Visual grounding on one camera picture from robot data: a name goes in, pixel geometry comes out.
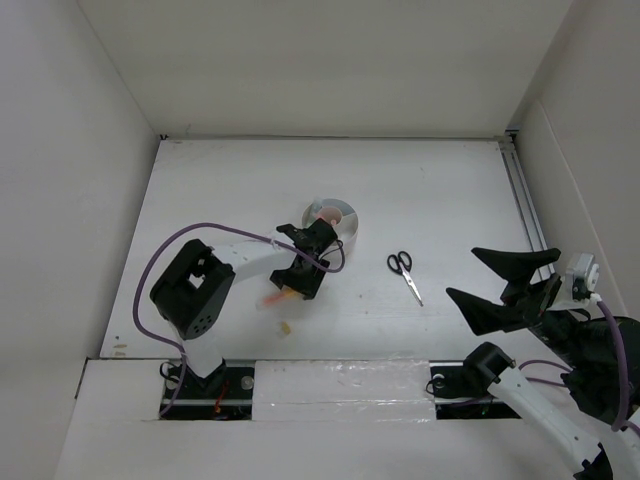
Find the orange yellow highlighter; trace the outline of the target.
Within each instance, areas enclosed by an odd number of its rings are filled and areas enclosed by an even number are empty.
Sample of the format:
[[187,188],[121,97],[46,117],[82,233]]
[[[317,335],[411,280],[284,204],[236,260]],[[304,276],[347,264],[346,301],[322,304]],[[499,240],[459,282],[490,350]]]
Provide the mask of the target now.
[[255,303],[255,307],[257,310],[264,310],[267,308],[271,308],[279,303],[284,301],[293,299],[297,296],[294,291],[281,291],[278,293],[267,295],[261,299],[259,299]]

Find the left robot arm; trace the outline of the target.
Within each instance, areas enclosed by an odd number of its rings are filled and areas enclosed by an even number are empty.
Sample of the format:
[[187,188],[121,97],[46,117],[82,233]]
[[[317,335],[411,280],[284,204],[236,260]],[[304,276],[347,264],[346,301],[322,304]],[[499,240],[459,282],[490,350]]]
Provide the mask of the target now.
[[316,220],[306,228],[278,226],[271,236],[250,232],[245,240],[208,246],[199,239],[184,244],[150,290],[150,300],[173,327],[186,354],[185,376],[201,396],[224,384],[226,363],[212,350],[208,332],[218,320],[231,288],[253,277],[269,277],[276,288],[312,300],[332,269],[325,252],[338,242],[334,228]]

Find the red pink pen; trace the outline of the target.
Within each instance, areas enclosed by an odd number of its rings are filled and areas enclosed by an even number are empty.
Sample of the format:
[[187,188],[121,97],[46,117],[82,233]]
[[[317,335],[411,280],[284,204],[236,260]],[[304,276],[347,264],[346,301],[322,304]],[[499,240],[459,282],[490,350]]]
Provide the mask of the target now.
[[342,220],[342,212],[336,207],[325,206],[318,211],[317,217],[330,225],[337,225]]

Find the white round divided organizer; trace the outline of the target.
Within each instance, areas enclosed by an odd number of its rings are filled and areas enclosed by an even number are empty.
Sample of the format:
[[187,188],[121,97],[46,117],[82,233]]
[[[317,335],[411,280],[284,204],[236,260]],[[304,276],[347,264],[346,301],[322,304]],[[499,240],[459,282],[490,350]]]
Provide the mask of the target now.
[[302,213],[302,226],[306,228],[318,218],[332,226],[338,239],[343,242],[345,255],[349,256],[359,230],[359,218],[354,208],[340,199],[316,197]]

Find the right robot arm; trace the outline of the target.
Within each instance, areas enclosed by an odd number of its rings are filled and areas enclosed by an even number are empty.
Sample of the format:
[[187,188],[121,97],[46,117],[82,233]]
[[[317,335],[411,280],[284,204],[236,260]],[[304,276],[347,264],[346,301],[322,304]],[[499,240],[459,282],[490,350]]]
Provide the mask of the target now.
[[469,410],[506,405],[560,454],[575,479],[639,476],[639,323],[615,316],[596,291],[599,266],[578,253],[564,274],[534,281],[561,256],[557,248],[519,253],[476,247],[473,254],[505,283],[494,304],[447,289],[477,335],[531,332],[557,356],[561,373],[550,384],[564,389],[593,430],[572,422],[540,391],[542,380],[500,347],[484,342],[460,364],[433,369],[426,391],[446,407]]

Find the clear tape sheet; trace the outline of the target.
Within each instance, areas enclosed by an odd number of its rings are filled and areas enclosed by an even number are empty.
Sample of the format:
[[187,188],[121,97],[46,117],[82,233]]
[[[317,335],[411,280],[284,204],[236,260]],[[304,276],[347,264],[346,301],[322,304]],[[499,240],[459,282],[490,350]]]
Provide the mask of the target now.
[[436,418],[422,360],[260,361],[252,419],[264,422],[426,423]]

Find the aluminium rail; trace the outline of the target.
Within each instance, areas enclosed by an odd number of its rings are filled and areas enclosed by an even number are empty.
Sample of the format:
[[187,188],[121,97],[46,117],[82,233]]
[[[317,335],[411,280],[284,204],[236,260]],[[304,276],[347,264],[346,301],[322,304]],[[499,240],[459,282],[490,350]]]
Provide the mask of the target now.
[[507,130],[496,140],[525,232],[528,249],[542,251],[547,249],[547,243],[519,160],[515,142],[517,134],[516,130]]

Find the black handled scissors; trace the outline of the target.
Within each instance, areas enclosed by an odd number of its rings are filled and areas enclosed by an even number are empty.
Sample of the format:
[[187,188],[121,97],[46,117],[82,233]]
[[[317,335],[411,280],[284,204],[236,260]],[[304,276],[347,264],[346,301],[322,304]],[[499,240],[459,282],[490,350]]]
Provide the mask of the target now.
[[397,253],[390,254],[386,260],[387,267],[394,274],[401,276],[411,291],[414,299],[420,307],[424,306],[424,302],[416,287],[415,282],[411,277],[411,270],[413,267],[413,260],[410,254],[406,251],[400,250]]

